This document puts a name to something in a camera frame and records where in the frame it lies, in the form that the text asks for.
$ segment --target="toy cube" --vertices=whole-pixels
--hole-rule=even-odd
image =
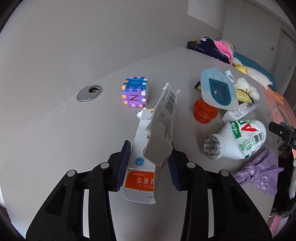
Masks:
[[[148,85],[144,77],[126,79],[122,85],[123,103],[133,107],[147,104]]]

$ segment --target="barcode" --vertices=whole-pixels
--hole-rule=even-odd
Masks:
[[[255,135],[254,140],[255,140],[256,143],[258,143],[259,141],[262,141],[263,140],[262,132],[259,133],[258,135]]]
[[[169,111],[169,113],[173,113],[173,108],[174,108],[174,104],[175,104],[175,99],[176,99],[176,96],[173,94],[172,91],[170,91],[170,95],[169,95],[169,98],[168,98],[168,102],[166,104],[166,109]]]

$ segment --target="white cardboard box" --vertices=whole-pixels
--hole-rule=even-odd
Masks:
[[[226,124],[229,121],[237,121],[243,118],[259,105],[257,101],[253,100],[253,102],[254,103],[242,103],[237,110],[228,110],[222,117],[222,121]]]
[[[155,108],[142,111],[122,190],[129,201],[156,202],[161,168],[173,150],[177,97],[167,83]]]

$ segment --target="table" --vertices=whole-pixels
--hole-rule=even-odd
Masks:
[[[139,123],[136,114],[141,108],[122,103],[121,85],[127,77],[148,79],[147,107],[157,103],[165,83],[170,82],[175,90],[180,89],[173,133],[176,150],[185,152],[189,160],[205,170],[238,171],[248,159],[208,160],[202,152],[204,138],[223,127],[221,118],[225,111],[219,110],[218,117],[209,124],[198,123],[192,114],[194,101],[201,97],[194,86],[201,72],[214,66],[222,72],[231,69],[235,78],[245,77],[257,88],[260,105],[248,118],[262,119],[268,106],[257,82],[214,58],[180,48],[138,61],[101,78],[94,83],[103,88],[96,99],[82,103],[73,95],[36,125],[28,126],[0,178],[8,213],[18,231],[25,235],[40,206],[69,169],[91,170],[106,161],[111,153],[119,151],[124,140],[133,142]],[[245,185],[244,190],[267,220],[274,197],[251,184]],[[161,173],[156,204],[129,202],[120,191],[110,193],[110,205],[118,240],[180,240],[186,192],[174,189],[167,165]]]

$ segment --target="orange label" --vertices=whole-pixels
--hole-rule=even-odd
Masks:
[[[154,172],[129,170],[124,187],[153,192]]]

